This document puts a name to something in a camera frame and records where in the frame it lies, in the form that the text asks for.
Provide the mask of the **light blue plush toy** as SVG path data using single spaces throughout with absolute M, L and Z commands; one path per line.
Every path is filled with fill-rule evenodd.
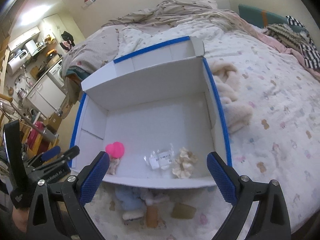
M 118 185 L 115 187 L 115 195 L 120 201 L 121 207 L 124 211 L 133 211 L 142 209 L 145 210 L 145 198 L 149 194 L 147 188 L 130 187 L 125 185 Z

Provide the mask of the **pink fluffy ball toy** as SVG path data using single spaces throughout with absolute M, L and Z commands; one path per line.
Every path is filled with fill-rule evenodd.
M 119 159 L 125 153 L 125 147 L 121 142 L 114 142 L 112 144 L 108 144 L 105 147 L 105 152 L 108 153 L 112 158 Z

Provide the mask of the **clear plastic bag with label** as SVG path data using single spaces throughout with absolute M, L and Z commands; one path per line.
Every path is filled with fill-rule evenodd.
M 174 148 L 172 144 L 151 152 L 144 157 L 144 161 L 152 170 L 167 170 L 174 159 Z

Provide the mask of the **brown cardboard box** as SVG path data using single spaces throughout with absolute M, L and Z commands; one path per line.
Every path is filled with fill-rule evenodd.
M 44 120 L 43 124 L 46 126 L 52 133 L 56 133 L 60 127 L 62 118 L 57 113 L 53 113 L 50 117 Z

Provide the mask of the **cream scrunchie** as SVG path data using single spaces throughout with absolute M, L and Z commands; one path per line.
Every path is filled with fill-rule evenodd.
M 172 168 L 172 174 L 178 179 L 188 179 L 193 174 L 194 165 L 198 162 L 198 158 L 193 152 L 185 147 L 180 148 L 180 153 L 175 159 L 175 165 Z

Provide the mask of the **olive green sponge block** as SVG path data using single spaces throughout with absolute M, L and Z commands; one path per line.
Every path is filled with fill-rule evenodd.
M 196 208 L 183 203 L 175 203 L 171 218 L 174 219 L 193 219 L 196 213 Z

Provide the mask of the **white kitchen cabinet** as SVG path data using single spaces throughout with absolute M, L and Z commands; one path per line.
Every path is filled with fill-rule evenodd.
M 60 109 L 65 97 L 48 75 L 44 75 L 28 92 L 25 103 L 47 118 Z

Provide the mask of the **brown cardboard tube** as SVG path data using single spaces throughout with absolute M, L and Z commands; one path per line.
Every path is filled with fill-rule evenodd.
M 157 228 L 158 226 L 158 207 L 156 205 L 146 208 L 146 226 L 148 228 Z

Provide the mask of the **white patterned bed blanket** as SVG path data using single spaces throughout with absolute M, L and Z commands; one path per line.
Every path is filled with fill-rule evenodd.
M 319 213 L 319 82 L 290 54 L 221 20 L 180 21 L 175 27 L 103 27 L 76 45 L 63 61 L 64 70 L 94 72 L 111 60 L 182 36 L 204 42 L 207 60 L 223 60 L 240 74 L 239 99 L 253 109 L 249 125 L 229 134 L 232 163 L 253 180 L 280 182 L 296 239 Z M 112 188 L 103 184 L 89 204 L 89 214 L 107 239 L 210 239 L 230 206 L 217 188 L 171 191 L 159 207 L 159 224 L 125 224 Z M 193 219 L 171 218 L 175 203 L 196 208 Z

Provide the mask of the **cream fluffy towel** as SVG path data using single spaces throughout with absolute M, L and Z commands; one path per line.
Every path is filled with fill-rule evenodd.
M 249 125 L 253 109 L 239 99 L 240 74 L 231 62 L 208 60 L 209 70 L 213 76 L 222 103 L 227 128 L 230 134 Z

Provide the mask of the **white washing machine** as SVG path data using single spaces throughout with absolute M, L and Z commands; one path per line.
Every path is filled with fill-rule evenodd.
M 64 80 L 62 78 L 62 60 L 58 61 L 52 66 L 52 68 L 47 73 L 49 78 L 57 85 L 57 87 L 66 94 L 66 88 Z

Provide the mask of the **white water heater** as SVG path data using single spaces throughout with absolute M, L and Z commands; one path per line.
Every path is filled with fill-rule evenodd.
M 14 75 L 18 69 L 28 61 L 28 52 L 24 49 L 17 53 L 7 64 L 7 72 L 10 76 Z

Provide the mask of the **white box with blue edges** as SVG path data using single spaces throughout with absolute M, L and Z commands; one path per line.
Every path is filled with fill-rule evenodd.
M 180 37 L 119 57 L 81 84 L 83 97 L 71 145 L 80 148 L 70 163 L 74 172 L 92 162 L 106 145 L 125 147 L 116 174 L 104 181 L 153 189 L 192 189 L 215 184 L 207 155 L 217 152 L 231 164 L 228 129 L 213 76 L 196 37 Z M 167 170 L 144 161 L 169 144 L 174 159 Z M 193 174 L 172 174 L 180 148 L 198 158 Z

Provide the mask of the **striped knitted cloth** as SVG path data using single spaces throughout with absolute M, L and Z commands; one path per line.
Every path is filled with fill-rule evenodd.
M 286 48 L 301 53 L 307 68 L 319 72 L 319 50 L 309 32 L 297 19 L 288 15 L 287 23 L 273 23 L 265 27 L 264 34 L 273 37 Z

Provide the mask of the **teal headboard cushion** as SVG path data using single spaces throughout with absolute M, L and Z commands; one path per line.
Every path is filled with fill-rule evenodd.
M 242 19 L 259 28 L 264 28 L 271 24 L 287 24 L 285 17 L 257 7 L 239 4 L 238 10 Z

